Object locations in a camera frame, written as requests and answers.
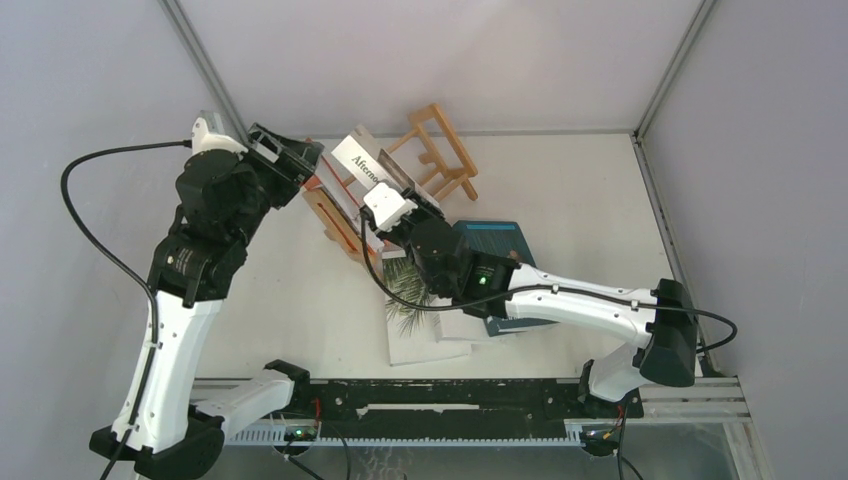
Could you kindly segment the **wooden book rack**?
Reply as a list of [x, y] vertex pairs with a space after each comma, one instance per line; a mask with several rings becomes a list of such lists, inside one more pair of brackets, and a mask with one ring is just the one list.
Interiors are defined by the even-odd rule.
[[[392, 145], [386, 147], [377, 141], [402, 168], [403, 165], [399, 162], [401, 155], [411, 151], [404, 144], [412, 139], [421, 143], [423, 150], [418, 154], [418, 160], [428, 167], [429, 171], [424, 176], [416, 178], [403, 169], [438, 203], [445, 200], [457, 188], [462, 188], [470, 200], [477, 200], [478, 193], [471, 179], [478, 174], [478, 169], [441, 106], [432, 103], [409, 113], [407, 119], [410, 130]], [[328, 156], [328, 161], [344, 183], [348, 184], [348, 190], [357, 198], [361, 208], [364, 206], [364, 195], [369, 190], [335, 159], [332, 155], [333, 149], [324, 151], [322, 155]], [[386, 243], [371, 231], [361, 231], [361, 237], [363, 257], [368, 256], [370, 260], [377, 260]]]

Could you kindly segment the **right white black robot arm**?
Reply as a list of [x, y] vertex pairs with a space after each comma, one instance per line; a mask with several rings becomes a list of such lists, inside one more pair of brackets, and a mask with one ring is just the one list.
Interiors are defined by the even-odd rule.
[[440, 208], [413, 188], [385, 182], [370, 190], [361, 226], [403, 249], [428, 294], [446, 300], [438, 311], [476, 318], [547, 320], [615, 337], [621, 346], [588, 361], [578, 388], [579, 406], [605, 415], [648, 383], [694, 385], [697, 314], [685, 287], [663, 278], [654, 288], [617, 288], [544, 272], [506, 256], [476, 251]]

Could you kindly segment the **coffee cover white book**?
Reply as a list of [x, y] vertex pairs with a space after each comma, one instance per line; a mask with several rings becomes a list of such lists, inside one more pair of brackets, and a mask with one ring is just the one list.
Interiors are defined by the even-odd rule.
[[341, 140], [332, 150], [332, 155], [367, 190], [384, 181], [399, 191], [413, 189], [426, 201], [439, 207], [438, 201], [391, 157], [363, 125], [355, 127]]

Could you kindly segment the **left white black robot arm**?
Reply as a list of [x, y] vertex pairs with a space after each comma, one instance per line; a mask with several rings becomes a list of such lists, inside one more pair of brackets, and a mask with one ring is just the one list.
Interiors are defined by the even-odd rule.
[[202, 118], [190, 145], [175, 182], [175, 217], [144, 283], [150, 313], [125, 404], [89, 442], [147, 479], [198, 479], [228, 439], [277, 410], [301, 416], [313, 401], [308, 371], [282, 360], [215, 397], [195, 403], [190, 395], [206, 337], [249, 243], [264, 217], [313, 176], [323, 146], [260, 125], [241, 143]]

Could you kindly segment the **orange cover book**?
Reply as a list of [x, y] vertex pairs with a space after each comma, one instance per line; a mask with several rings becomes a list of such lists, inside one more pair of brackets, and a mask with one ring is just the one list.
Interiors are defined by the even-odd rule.
[[305, 184], [303, 198], [323, 224], [325, 236], [353, 261], [363, 261], [360, 203], [348, 190], [327, 155], [319, 158], [315, 174]]

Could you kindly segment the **teal Humor book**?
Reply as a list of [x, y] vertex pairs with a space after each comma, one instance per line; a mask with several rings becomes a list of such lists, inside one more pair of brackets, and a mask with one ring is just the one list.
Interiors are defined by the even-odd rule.
[[[516, 222], [458, 220], [453, 228], [465, 236], [473, 250], [536, 266], [530, 247]], [[490, 337], [544, 329], [554, 324], [553, 321], [535, 318], [488, 317], [483, 322]]]

